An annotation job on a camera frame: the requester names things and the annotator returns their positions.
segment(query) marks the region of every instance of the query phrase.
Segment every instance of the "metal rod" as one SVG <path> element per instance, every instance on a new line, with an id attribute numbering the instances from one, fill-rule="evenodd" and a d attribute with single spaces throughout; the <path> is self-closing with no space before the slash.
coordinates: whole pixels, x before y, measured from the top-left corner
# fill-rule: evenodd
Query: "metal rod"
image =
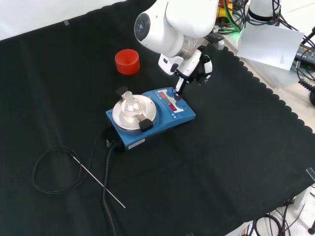
<path id="1" fill-rule="evenodd" d="M 92 175 L 92 173 L 91 173 L 87 168 L 85 168 L 85 166 L 82 165 L 82 164 L 77 160 L 77 158 L 75 158 L 74 156 L 72 156 L 72 157 L 73 157 L 74 160 L 76 160 L 76 161 L 84 168 L 84 170 L 86 170 L 102 187 L 104 187 L 104 185 L 103 185 L 100 181 L 98 181 L 98 179 L 97 179 L 94 175 Z M 119 202 L 119 204 L 122 205 L 123 208 L 126 208 L 108 189 L 106 189 L 106 191 L 109 192 L 110 195 L 112 195 L 113 198 L 115 198 L 115 200 L 116 200 L 117 202 Z"/>

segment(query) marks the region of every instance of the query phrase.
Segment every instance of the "white wall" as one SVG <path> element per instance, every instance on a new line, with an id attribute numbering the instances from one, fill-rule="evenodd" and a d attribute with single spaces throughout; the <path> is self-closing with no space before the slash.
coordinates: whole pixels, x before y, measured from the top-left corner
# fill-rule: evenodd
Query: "white wall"
<path id="1" fill-rule="evenodd" d="M 0 0 L 0 40 L 124 0 Z"/>

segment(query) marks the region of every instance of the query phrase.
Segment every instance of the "electronic equipment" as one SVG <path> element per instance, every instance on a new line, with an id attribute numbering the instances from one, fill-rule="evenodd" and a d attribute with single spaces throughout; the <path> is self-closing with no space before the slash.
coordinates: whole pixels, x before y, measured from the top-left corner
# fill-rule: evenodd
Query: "electronic equipment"
<path id="1" fill-rule="evenodd" d="M 315 68 L 315 49 L 301 44 L 297 50 L 295 60 L 301 58 L 301 64 Z"/>
<path id="2" fill-rule="evenodd" d="M 173 88 L 161 88 L 133 95 L 126 88 L 117 92 L 122 99 L 106 112 L 127 150 L 154 135 L 195 118 L 196 114 Z"/>

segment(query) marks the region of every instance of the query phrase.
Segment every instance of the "label sticker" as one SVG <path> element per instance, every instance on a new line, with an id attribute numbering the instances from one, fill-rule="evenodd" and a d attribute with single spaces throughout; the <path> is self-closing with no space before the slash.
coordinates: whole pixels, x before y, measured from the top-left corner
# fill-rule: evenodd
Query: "label sticker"
<path id="1" fill-rule="evenodd" d="M 130 146 L 128 147 L 128 149 L 134 148 L 135 146 L 137 146 L 137 145 L 143 143 L 145 140 L 146 140 L 146 139 L 142 139 L 142 140 L 140 140 L 140 141 L 138 141 L 138 142 L 136 142 L 136 143 L 130 145 Z"/>

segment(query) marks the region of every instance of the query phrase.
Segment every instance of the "white paper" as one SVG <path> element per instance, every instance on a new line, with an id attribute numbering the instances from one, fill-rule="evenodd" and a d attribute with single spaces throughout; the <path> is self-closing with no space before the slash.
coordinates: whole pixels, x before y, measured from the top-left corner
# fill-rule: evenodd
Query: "white paper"
<path id="1" fill-rule="evenodd" d="M 237 56 L 289 70 L 304 33 L 280 27 L 246 24 Z"/>

